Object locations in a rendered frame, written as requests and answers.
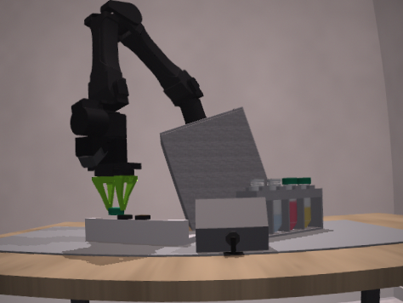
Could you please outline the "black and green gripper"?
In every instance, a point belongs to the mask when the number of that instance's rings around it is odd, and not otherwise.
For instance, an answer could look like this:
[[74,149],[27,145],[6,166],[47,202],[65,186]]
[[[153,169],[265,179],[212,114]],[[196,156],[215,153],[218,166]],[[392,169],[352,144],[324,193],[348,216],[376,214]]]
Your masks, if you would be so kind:
[[[138,176],[134,175],[135,169],[141,169],[141,163],[128,163],[128,150],[126,163],[102,163],[96,167],[88,168],[88,171],[94,171],[94,176],[97,176],[92,177],[92,182],[102,197],[107,210],[108,208],[112,208],[115,187],[120,210],[123,211],[126,209],[129,196],[138,179]],[[127,182],[127,186],[123,198],[125,182]],[[103,183],[107,185],[108,199]]]

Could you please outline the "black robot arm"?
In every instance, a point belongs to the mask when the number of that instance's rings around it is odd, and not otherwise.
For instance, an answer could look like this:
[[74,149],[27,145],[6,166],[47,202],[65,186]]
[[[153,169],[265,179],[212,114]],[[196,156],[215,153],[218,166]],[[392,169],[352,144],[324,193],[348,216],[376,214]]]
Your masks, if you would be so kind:
[[100,13],[92,13],[84,20],[93,41],[88,99],[71,106],[71,130],[85,136],[75,138],[76,157],[84,168],[127,162],[126,140],[117,138],[127,138],[127,116],[117,110],[129,104],[128,86],[118,59],[119,42],[155,75],[163,92],[174,106],[180,107],[185,124],[206,118],[199,99],[204,96],[199,83],[154,43],[141,24],[142,15],[135,5],[109,0],[100,7]]

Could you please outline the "grey flat mat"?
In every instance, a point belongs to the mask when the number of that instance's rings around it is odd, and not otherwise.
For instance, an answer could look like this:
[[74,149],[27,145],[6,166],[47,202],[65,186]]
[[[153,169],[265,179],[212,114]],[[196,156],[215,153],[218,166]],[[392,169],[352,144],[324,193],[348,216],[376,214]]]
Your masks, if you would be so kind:
[[[279,254],[403,243],[403,230],[401,229],[354,222],[352,220],[337,221],[323,221],[323,229],[320,230],[269,237],[269,250],[242,252],[244,255]],[[89,241],[86,240],[85,227],[83,226],[75,226],[76,228],[73,226],[57,227],[1,237],[0,252],[120,257],[224,255],[224,252],[197,253],[196,242],[182,246]]]

